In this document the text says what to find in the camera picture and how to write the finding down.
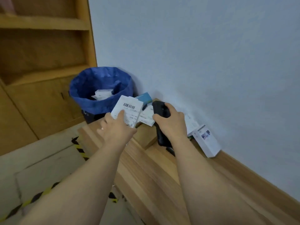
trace trash can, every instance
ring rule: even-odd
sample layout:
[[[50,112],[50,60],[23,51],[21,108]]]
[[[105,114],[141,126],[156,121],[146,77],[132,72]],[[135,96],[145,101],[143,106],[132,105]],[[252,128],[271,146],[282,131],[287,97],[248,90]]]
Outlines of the trash can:
[[[92,95],[99,89],[113,89],[113,95],[95,100]],[[89,124],[111,112],[121,95],[133,96],[133,81],[128,73],[116,67],[93,67],[85,69],[71,81],[69,93]]]

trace white wall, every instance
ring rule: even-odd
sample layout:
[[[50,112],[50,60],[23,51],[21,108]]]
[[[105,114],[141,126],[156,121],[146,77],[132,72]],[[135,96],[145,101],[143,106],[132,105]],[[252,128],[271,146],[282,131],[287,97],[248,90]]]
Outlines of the white wall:
[[[89,0],[98,66],[300,200],[300,0]]]

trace shelf compartment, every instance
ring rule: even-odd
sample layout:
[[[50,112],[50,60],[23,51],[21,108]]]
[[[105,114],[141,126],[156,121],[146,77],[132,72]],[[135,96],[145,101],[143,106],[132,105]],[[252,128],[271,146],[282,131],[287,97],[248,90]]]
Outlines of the shelf compartment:
[[[0,14],[0,28],[42,30],[89,30],[90,26],[76,18],[44,16],[7,16]]]
[[[89,68],[89,66],[83,64],[53,70],[29,72],[22,75],[11,75],[11,78],[3,79],[3,81],[7,86],[17,86],[77,75],[87,68]]]

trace right hand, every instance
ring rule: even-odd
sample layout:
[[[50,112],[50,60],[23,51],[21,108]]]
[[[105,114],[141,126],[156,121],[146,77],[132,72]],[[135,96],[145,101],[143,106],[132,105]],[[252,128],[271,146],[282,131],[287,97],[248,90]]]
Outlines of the right hand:
[[[187,128],[185,125],[185,115],[177,110],[170,103],[165,102],[165,105],[170,110],[171,116],[168,118],[161,117],[158,114],[153,115],[153,120],[159,125],[159,128],[164,135],[172,143],[176,139],[187,137]]]

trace barcode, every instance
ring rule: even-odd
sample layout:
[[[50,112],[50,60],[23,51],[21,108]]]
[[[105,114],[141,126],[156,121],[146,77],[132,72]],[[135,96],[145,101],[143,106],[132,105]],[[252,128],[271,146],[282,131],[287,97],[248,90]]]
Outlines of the barcode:
[[[129,107],[131,109],[135,109],[135,106],[129,105],[128,103],[124,103],[123,106]]]

